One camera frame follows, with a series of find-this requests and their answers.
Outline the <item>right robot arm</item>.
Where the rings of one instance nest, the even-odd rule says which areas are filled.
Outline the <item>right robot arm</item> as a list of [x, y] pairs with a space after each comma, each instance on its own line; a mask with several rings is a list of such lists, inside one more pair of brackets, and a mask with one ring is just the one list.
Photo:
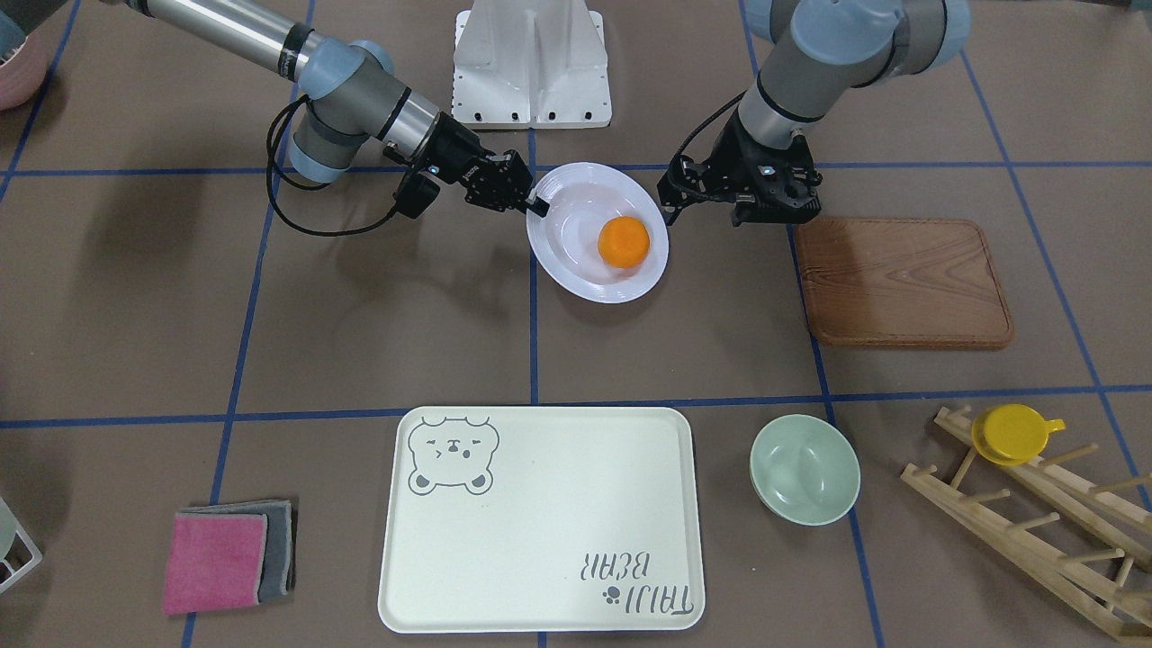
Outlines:
[[275, 182], [321, 190], [350, 168], [367, 140], [406, 168], [386, 213], [416, 219], [441, 184], [460, 184], [469, 204], [490, 211], [547, 214], [535, 178], [515, 150], [490, 151], [482, 140], [424, 95], [395, 77], [376, 42], [342, 42], [255, 1], [131, 1], [132, 12], [192, 33], [300, 86], [300, 98], [273, 119], [265, 140], [265, 189]]

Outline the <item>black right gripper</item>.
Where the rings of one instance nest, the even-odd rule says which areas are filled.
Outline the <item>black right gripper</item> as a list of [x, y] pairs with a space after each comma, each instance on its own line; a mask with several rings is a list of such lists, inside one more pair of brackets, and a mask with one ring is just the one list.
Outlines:
[[546, 218], [550, 202], [536, 193], [521, 153], [490, 151], [476, 131], [449, 115], [439, 115], [429, 135], [429, 164], [445, 184], [460, 184], [468, 203], [493, 211], [515, 210]]

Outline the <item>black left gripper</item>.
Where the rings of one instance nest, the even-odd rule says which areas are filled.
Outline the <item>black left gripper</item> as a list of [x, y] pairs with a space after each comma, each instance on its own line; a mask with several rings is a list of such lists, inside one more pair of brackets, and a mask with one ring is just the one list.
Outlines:
[[810, 208], [811, 151], [806, 136], [794, 131], [781, 148], [755, 140], [736, 114], [723, 125], [697, 183], [689, 161], [670, 161], [657, 184], [666, 226], [698, 204], [695, 191], [744, 208]]

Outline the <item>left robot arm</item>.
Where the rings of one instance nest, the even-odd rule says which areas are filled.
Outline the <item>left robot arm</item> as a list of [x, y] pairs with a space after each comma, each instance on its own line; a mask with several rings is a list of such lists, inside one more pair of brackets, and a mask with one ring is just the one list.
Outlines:
[[823, 174], [806, 142], [852, 86], [941, 66], [971, 32], [967, 1], [750, 1], [770, 42], [751, 86], [723, 104], [707, 159], [679, 148], [657, 184], [665, 223], [687, 208], [732, 205], [732, 224], [806, 224], [823, 210]]

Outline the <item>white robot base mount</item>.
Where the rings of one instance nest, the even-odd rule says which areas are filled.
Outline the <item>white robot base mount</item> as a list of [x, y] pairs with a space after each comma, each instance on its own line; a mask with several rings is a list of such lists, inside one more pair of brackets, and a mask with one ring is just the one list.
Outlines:
[[454, 24], [458, 122], [482, 131], [611, 125], [604, 18], [584, 1], [476, 1]]

